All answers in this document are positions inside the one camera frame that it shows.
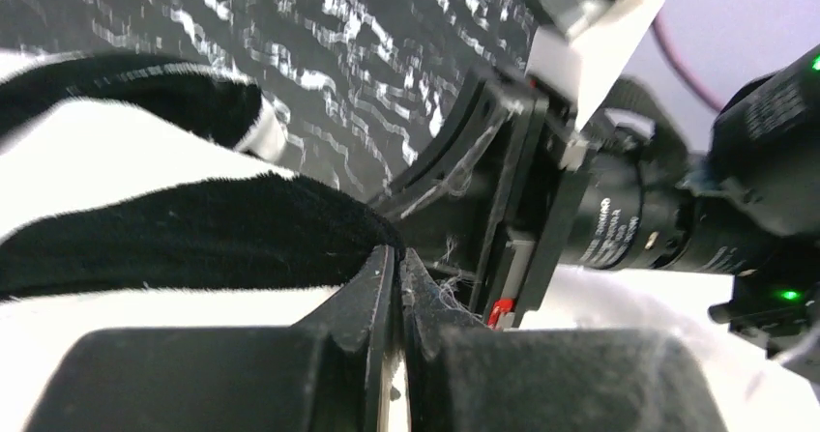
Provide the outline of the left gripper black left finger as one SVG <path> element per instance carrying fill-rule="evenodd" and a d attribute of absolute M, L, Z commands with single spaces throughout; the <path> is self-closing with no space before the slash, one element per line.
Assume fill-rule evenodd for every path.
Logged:
<path fill-rule="evenodd" d="M 30 431 L 384 431 L 396 256 L 289 327 L 112 329 L 81 337 Z"/>

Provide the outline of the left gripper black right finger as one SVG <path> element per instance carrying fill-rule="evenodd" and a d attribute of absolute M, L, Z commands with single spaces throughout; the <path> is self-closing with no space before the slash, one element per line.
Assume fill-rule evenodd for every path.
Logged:
<path fill-rule="evenodd" d="M 721 431 L 681 341 L 634 329 L 495 331 L 429 275 L 401 263 L 414 431 Z"/>

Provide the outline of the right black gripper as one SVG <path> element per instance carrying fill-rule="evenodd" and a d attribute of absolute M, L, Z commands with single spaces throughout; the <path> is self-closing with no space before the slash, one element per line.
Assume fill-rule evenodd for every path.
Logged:
<path fill-rule="evenodd" d="M 651 119 L 644 137 L 602 122 L 608 146 L 574 218 L 564 261 L 730 274 L 710 318 L 770 353 L 819 322 L 819 55 L 749 82 L 719 112 L 710 150 L 691 152 L 637 82 L 605 106 Z"/>

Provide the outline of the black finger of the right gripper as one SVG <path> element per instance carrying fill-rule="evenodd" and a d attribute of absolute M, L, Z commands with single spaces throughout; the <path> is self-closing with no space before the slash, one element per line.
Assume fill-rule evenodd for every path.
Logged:
<path fill-rule="evenodd" d="M 519 197 L 542 130 L 565 120 L 565 98 L 532 74 L 474 68 L 437 136 L 368 202 L 431 272 L 456 277 L 456 299 L 493 305 L 494 241 Z"/>

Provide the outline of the white pillow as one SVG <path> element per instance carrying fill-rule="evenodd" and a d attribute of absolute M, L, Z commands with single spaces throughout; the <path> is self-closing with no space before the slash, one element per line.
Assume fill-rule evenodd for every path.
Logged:
<path fill-rule="evenodd" d="M 760 349 L 712 323 L 708 305 L 730 294 L 726 276 L 556 272 L 534 329 L 642 328 L 681 337 L 697 356 L 731 431 L 815 431 L 819 405 L 807 381 L 767 362 Z M 20 430 L 66 351 L 83 334 L 109 327 L 279 326 L 331 295 L 300 291 L 138 290 L 36 298 L 1 307 L 1 427 Z"/>

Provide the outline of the black white striped pillowcase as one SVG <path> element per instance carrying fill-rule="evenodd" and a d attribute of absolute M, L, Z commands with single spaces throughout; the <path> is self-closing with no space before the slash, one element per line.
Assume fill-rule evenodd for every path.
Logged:
<path fill-rule="evenodd" d="M 339 287 L 399 232 L 278 166 L 250 77 L 128 51 L 1 55 L 1 298 Z"/>

